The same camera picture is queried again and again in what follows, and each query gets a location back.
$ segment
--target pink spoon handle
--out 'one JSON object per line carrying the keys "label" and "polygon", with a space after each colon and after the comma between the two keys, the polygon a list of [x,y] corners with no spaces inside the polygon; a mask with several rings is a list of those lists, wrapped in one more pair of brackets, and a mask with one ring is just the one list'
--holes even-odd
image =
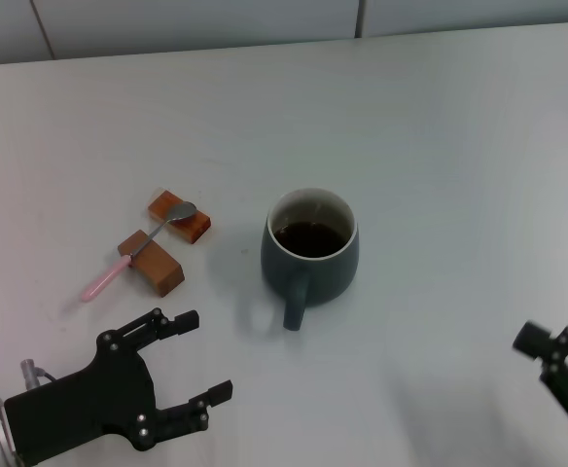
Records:
{"label": "pink spoon handle", "polygon": [[122,256],[114,265],[105,270],[96,280],[94,280],[86,290],[81,294],[82,302],[90,302],[108,286],[111,281],[118,275],[124,268],[130,264],[130,255]]}

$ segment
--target wooden block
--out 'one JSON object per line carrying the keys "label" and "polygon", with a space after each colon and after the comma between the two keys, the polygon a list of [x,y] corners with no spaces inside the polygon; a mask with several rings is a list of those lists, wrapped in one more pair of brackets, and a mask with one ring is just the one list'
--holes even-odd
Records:
{"label": "wooden block", "polygon": [[[148,212],[153,219],[163,222],[169,208],[183,202],[173,193],[165,190],[150,206]],[[210,217],[198,211],[191,219],[170,222],[167,227],[174,233],[185,238],[189,243],[195,243],[210,227]]]}
{"label": "wooden block", "polygon": [[[146,238],[148,236],[143,231],[137,231],[122,242],[118,251],[121,255],[128,255]],[[141,250],[141,253],[132,260],[131,266],[150,282],[161,297],[166,296],[185,280],[180,264],[154,241]]]}

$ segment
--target white table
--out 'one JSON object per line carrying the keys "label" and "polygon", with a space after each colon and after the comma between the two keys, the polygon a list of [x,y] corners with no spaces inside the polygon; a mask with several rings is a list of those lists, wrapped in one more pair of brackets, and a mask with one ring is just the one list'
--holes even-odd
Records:
{"label": "white table", "polygon": [[[360,267],[299,333],[261,280],[269,206],[333,189]],[[82,287],[154,224],[157,187],[213,220],[158,237],[187,280]],[[231,378],[210,428],[108,436],[45,465],[568,465],[568,419],[512,341],[568,323],[568,25],[0,66],[0,396],[61,377],[160,306],[200,329],[142,353],[160,408]]]}

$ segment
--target dark gray mug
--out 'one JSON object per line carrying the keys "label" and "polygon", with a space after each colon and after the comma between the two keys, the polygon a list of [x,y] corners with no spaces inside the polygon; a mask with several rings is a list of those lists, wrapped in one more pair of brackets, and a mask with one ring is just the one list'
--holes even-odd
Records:
{"label": "dark gray mug", "polygon": [[[280,229],[296,223],[322,224],[346,243],[334,253],[308,258],[287,250],[276,239]],[[358,225],[349,205],[319,188],[284,195],[266,216],[261,264],[266,282],[286,301],[284,327],[298,331],[306,305],[319,305],[340,295],[358,268]]]}

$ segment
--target spoon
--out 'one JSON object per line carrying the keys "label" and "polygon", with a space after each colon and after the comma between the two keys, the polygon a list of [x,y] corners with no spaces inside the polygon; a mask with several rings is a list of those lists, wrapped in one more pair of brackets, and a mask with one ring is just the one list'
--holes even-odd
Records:
{"label": "spoon", "polygon": [[195,216],[197,209],[192,202],[183,201],[180,204],[176,204],[169,208],[167,211],[167,215],[165,216],[165,220],[158,226],[156,229],[153,230],[152,233],[148,235],[148,238],[144,240],[144,242],[135,248],[130,254],[123,255],[114,265],[108,268],[103,274],[94,280],[86,290],[83,291],[81,294],[81,301],[82,302],[90,302],[96,298],[96,296],[102,292],[102,290],[109,285],[109,283],[130,263],[135,257],[141,253],[150,241],[157,236],[160,230],[165,227],[165,225],[169,222],[174,221],[182,221],[183,219],[189,219]]}

